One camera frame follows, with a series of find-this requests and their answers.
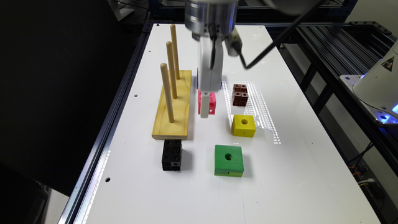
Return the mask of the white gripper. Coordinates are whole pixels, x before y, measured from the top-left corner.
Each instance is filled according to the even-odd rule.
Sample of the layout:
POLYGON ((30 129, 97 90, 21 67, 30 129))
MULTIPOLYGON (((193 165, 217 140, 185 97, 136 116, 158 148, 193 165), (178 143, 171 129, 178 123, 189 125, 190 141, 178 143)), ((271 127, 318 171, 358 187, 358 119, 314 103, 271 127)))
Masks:
POLYGON ((210 92, 221 88, 223 71, 223 46, 221 39, 212 41, 200 37, 198 59, 198 88, 201 91, 201 118, 207 118, 210 107, 210 92))

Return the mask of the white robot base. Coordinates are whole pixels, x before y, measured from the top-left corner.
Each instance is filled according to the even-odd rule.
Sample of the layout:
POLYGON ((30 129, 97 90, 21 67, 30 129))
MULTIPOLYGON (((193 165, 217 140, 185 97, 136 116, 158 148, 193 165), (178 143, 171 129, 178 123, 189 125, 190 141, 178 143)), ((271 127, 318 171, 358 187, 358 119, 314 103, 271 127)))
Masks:
POLYGON ((380 125, 397 125, 397 44, 364 75, 340 80, 380 125))

